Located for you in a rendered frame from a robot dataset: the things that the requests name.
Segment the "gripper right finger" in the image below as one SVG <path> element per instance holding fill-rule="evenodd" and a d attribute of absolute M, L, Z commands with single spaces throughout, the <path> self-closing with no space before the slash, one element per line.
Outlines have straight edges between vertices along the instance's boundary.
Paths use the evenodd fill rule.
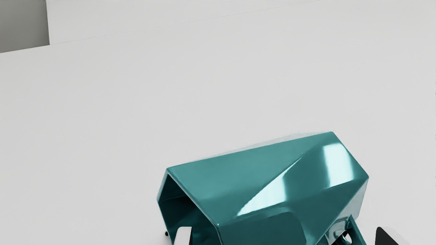
<path fill-rule="evenodd" d="M 375 245 L 407 245 L 407 241 L 391 227 L 377 227 Z"/>

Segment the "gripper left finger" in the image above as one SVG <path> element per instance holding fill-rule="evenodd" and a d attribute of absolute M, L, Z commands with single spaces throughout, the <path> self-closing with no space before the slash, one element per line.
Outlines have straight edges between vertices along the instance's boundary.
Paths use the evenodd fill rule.
<path fill-rule="evenodd" d="M 192 227 L 179 227 L 174 239 L 174 245 L 192 245 Z"/>

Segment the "teal faceted mug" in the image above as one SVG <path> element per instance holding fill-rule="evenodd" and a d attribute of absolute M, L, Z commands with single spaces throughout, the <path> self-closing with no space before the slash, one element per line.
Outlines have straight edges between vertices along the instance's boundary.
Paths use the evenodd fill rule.
<path fill-rule="evenodd" d="M 366 245 L 368 181 L 333 132 L 290 135 L 167 168 L 157 203 L 172 244 Z"/>

